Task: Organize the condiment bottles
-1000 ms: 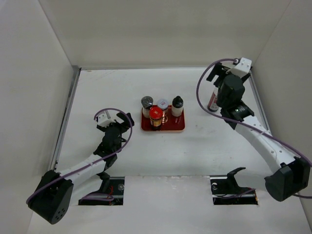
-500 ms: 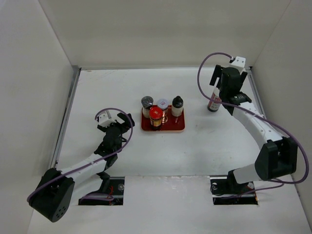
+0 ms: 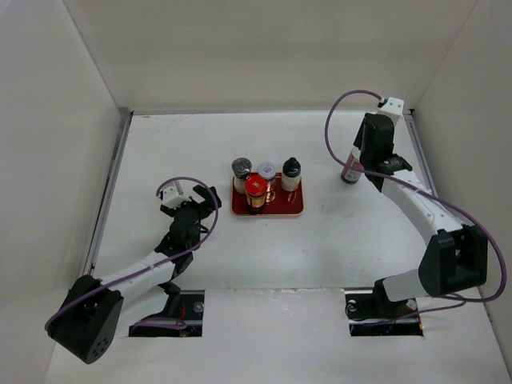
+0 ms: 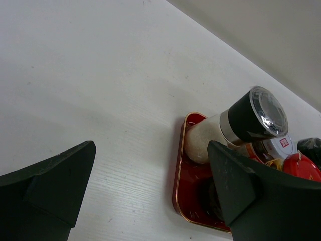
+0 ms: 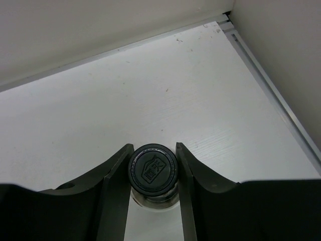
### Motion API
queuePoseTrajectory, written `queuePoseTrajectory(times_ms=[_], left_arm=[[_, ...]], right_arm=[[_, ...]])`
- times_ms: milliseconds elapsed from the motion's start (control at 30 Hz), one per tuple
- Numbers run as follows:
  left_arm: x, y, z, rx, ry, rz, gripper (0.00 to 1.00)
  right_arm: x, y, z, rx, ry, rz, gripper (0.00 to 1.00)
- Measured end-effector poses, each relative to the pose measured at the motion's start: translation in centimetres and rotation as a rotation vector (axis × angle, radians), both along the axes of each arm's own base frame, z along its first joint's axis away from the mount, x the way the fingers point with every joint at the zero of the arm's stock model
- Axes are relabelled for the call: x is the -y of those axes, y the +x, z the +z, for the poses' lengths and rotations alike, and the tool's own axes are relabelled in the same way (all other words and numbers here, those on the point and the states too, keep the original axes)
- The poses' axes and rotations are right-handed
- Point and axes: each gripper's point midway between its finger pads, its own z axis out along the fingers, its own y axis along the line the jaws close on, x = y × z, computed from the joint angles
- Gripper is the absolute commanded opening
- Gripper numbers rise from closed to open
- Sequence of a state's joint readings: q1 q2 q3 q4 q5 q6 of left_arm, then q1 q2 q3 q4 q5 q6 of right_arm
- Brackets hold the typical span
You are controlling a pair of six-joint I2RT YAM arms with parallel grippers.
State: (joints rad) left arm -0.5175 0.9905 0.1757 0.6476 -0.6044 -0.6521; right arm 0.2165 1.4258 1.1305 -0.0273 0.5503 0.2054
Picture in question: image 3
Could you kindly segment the tall vinegar bottle black cap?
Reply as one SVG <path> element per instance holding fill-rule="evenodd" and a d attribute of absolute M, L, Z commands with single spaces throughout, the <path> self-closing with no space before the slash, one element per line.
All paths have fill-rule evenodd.
<path fill-rule="evenodd" d="M 362 176 L 363 166 L 359 161 L 360 149 L 354 146 L 341 172 L 341 180 L 347 184 L 355 184 Z"/>

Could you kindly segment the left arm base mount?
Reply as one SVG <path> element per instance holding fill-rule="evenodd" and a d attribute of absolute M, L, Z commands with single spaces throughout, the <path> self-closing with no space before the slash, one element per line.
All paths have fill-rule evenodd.
<path fill-rule="evenodd" d="M 205 313 L 204 290 L 181 290 L 173 282 L 161 284 L 167 295 L 163 308 L 128 328 L 130 338 L 200 338 Z"/>

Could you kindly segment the black-cap white salt bottle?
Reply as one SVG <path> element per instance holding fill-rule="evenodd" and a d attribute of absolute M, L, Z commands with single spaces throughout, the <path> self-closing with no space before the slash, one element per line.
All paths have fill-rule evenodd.
<path fill-rule="evenodd" d="M 281 186 L 287 192 L 293 192 L 301 181 L 301 164 L 295 158 L 287 159 L 282 166 Z"/>

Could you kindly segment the white-lid seasoning jar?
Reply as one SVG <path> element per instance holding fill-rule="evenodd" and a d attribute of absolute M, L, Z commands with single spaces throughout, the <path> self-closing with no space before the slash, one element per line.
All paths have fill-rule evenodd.
<path fill-rule="evenodd" d="M 267 184 L 266 201 L 272 202 L 274 199 L 275 180 L 277 168 L 272 162 L 262 162 L 258 165 L 258 175 L 262 177 Z"/>

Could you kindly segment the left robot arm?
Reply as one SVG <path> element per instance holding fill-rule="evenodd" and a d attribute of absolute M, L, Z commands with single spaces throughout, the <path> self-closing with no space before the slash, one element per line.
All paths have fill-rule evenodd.
<path fill-rule="evenodd" d="M 81 276 L 45 325 L 51 339 L 85 364 L 96 362 L 110 347 L 123 308 L 156 287 L 163 289 L 152 300 L 156 314 L 130 325 L 129 335 L 181 337 L 199 333 L 201 317 L 193 312 L 195 304 L 181 298 L 174 280 L 192 263 L 193 252 L 210 235 L 211 230 L 202 222 L 217 218 L 219 205 L 190 200 L 173 209 L 161 209 L 173 221 L 154 251 L 103 278 Z"/>

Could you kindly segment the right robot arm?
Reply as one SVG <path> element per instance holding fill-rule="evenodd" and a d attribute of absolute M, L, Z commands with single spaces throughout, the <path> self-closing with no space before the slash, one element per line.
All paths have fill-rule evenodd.
<path fill-rule="evenodd" d="M 383 317 L 400 299 L 430 293 L 431 256 L 451 262 L 462 252 L 463 225 L 439 204 L 421 196 L 411 172 L 377 184 L 348 186 L 329 160 L 316 113 L 242 116 L 204 126 L 194 136 L 205 177 L 223 199 L 233 196 L 229 162 L 246 156 L 256 162 L 302 163 L 302 185 L 285 194 L 296 214 L 237 216 L 222 212 L 206 243 L 197 272 L 211 287 L 317 288 L 367 286 L 385 289 L 371 296 Z"/>

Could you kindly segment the red-cap dark sauce bottle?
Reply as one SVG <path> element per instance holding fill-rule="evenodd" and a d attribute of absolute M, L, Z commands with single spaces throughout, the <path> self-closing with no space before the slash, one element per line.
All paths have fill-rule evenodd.
<path fill-rule="evenodd" d="M 246 201 L 252 214 L 261 213 L 266 206 L 267 181 L 259 175 L 251 175 L 245 182 Z"/>

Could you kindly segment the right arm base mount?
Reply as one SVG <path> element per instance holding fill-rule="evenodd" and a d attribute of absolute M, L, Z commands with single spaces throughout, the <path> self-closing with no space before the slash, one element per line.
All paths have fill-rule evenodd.
<path fill-rule="evenodd" d="M 423 336 L 415 299 L 378 304 L 372 289 L 346 290 L 345 314 L 352 337 Z"/>

